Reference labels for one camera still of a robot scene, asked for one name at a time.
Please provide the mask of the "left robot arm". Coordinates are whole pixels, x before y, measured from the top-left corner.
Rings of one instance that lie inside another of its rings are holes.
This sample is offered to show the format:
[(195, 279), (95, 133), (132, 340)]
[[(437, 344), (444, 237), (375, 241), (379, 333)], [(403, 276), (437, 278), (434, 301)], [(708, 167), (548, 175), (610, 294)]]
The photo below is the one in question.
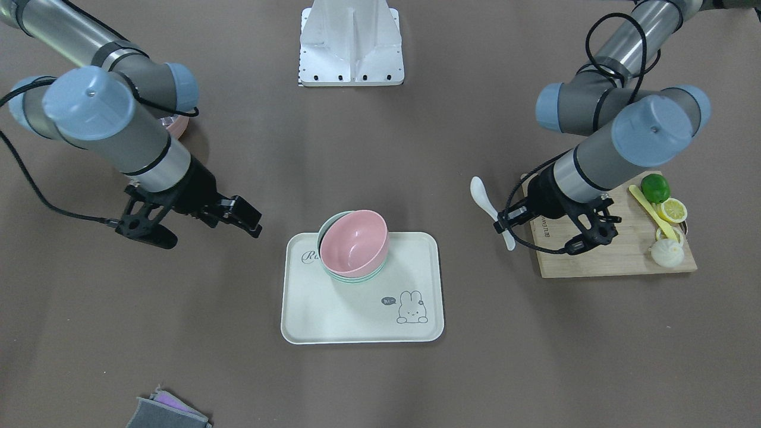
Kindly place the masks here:
[(578, 227), (594, 242), (614, 237), (620, 218), (603, 195), (682, 152), (711, 117), (707, 95), (693, 85), (643, 90), (641, 81), (661, 46), (689, 19), (715, 9), (759, 9), (758, 1), (638, 1), (614, 34), (569, 82), (544, 87), (536, 121), (558, 133), (583, 136), (532, 179), (525, 198), (508, 204), (494, 227), (507, 233), (540, 216), (586, 220)]

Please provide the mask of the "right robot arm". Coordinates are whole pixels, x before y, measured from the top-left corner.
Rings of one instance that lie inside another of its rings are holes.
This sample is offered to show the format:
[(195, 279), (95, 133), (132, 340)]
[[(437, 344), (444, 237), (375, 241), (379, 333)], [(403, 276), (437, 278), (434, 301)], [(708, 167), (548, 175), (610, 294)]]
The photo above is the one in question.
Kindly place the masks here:
[(130, 180), (122, 216), (95, 222), (164, 249), (177, 243), (161, 225), (171, 211), (259, 236), (261, 213), (242, 197), (221, 195), (213, 174), (161, 122), (198, 114), (199, 88), (187, 67), (153, 62), (69, 1), (3, 1), (2, 22), (76, 65), (57, 78), (20, 81), (2, 98), (14, 119), (38, 136), (100, 155)]

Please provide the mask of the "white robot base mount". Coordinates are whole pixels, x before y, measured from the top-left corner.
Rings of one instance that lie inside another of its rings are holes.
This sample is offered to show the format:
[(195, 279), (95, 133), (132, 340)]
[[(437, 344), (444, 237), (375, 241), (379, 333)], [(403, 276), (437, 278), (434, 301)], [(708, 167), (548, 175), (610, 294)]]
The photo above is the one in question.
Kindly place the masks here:
[(386, 1), (315, 1), (301, 12), (303, 87), (402, 85), (400, 14)]

